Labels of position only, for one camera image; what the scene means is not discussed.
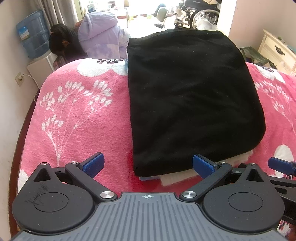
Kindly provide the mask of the operator right hand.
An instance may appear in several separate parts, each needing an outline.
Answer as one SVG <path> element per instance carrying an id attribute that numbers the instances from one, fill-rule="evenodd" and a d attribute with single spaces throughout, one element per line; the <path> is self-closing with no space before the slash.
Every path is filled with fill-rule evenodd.
<path id="1" fill-rule="evenodd" d="M 296 226 L 289 224 L 290 231 L 285 236 L 289 241 L 296 241 Z"/>

